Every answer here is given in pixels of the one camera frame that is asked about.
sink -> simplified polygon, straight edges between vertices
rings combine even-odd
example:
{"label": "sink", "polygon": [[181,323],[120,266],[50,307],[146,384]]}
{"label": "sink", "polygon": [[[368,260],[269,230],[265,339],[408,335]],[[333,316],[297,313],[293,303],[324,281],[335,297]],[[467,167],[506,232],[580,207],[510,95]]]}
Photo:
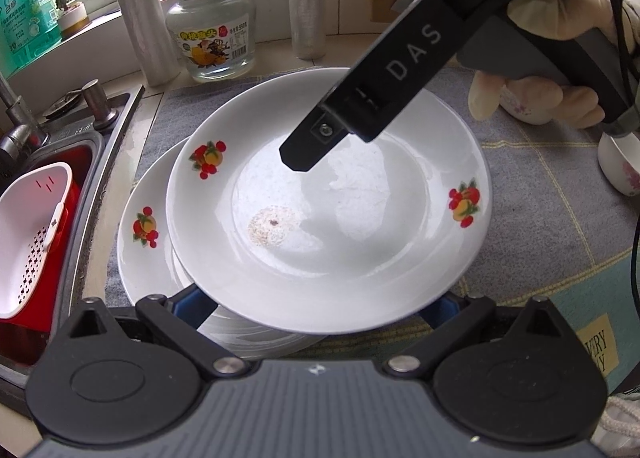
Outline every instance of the sink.
{"label": "sink", "polygon": [[109,96],[111,107],[119,111],[118,119],[99,132],[94,130],[94,116],[86,106],[44,122],[41,127],[50,134],[49,142],[31,156],[24,157],[15,173],[0,172],[2,194],[21,174],[53,162],[67,162],[81,188],[66,248],[64,270],[58,282],[50,332],[40,333],[0,324],[0,402],[25,416],[29,413],[24,401],[24,388],[32,366],[82,297],[89,248],[102,195],[143,93],[144,87],[138,85],[127,92]]}

stack of plates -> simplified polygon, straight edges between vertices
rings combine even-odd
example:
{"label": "stack of plates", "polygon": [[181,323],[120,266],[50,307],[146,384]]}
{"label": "stack of plates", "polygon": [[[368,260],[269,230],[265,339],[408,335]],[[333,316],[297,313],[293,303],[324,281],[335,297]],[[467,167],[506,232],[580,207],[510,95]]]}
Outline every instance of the stack of plates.
{"label": "stack of plates", "polygon": [[402,319],[457,282],[488,230],[491,183],[473,134],[433,94],[308,173],[281,162],[281,143],[345,73],[255,86],[155,162],[118,233],[132,302],[196,282],[224,305],[201,333],[273,358]]}

glass jar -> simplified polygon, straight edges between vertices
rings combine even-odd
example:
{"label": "glass jar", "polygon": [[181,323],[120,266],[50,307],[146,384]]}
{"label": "glass jar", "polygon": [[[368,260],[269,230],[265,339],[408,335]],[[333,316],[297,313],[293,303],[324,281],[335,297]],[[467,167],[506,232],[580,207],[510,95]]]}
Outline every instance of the glass jar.
{"label": "glass jar", "polygon": [[176,0],[166,15],[194,80],[248,72],[255,55],[255,0]]}

white flower pot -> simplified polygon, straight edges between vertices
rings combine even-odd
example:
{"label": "white flower pot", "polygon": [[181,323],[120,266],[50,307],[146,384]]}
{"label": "white flower pot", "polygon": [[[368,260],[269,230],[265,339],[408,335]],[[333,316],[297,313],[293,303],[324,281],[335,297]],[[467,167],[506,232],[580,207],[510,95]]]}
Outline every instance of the white flower pot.
{"label": "white flower pot", "polygon": [[60,27],[62,39],[71,37],[86,27],[90,22],[91,20],[86,14],[84,3],[76,3],[75,6],[58,18],[58,26]]}

green dish soap bottle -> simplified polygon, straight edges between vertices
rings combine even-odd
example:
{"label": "green dish soap bottle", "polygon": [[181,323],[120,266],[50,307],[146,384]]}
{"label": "green dish soap bottle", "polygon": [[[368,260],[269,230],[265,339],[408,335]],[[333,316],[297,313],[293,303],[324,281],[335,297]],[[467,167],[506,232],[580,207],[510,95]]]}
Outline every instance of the green dish soap bottle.
{"label": "green dish soap bottle", "polygon": [[0,0],[0,27],[18,69],[60,41],[55,13],[40,0]]}

